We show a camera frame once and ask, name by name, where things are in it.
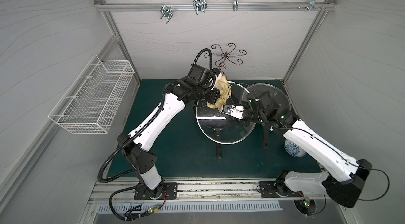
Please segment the yellow fluffy cloth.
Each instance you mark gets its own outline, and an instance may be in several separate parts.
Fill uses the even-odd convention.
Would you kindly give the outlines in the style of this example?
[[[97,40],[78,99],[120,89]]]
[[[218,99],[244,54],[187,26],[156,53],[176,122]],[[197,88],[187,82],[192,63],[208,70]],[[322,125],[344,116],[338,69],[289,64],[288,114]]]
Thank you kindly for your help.
[[[228,83],[226,76],[222,76],[216,82],[214,88],[219,90],[219,98],[215,104],[207,103],[206,106],[210,109],[218,109],[222,112],[226,101],[231,97],[231,85]]]

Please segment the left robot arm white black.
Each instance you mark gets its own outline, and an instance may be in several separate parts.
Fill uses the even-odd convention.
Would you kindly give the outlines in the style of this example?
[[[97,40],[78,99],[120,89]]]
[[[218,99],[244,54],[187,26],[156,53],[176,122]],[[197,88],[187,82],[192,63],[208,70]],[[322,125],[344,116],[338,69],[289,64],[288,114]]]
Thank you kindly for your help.
[[[188,75],[164,87],[160,103],[137,128],[118,137],[119,144],[125,145],[123,155],[150,192],[160,190],[163,185],[156,168],[157,157],[150,152],[157,137],[190,102],[204,100],[214,104],[220,96],[215,84],[222,76],[218,68],[192,66]]]

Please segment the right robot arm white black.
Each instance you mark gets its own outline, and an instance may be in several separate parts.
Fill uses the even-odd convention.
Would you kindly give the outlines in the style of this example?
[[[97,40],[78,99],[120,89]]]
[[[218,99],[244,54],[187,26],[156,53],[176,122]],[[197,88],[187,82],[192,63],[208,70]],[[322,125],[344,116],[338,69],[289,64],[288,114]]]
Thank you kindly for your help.
[[[323,194],[347,208],[354,207],[359,201],[372,169],[369,161],[357,160],[340,151],[266,92],[248,93],[247,100],[237,104],[235,110],[241,121],[260,124],[281,135],[323,167],[323,172],[319,173],[283,170],[270,186],[279,196],[287,197],[292,192]]]

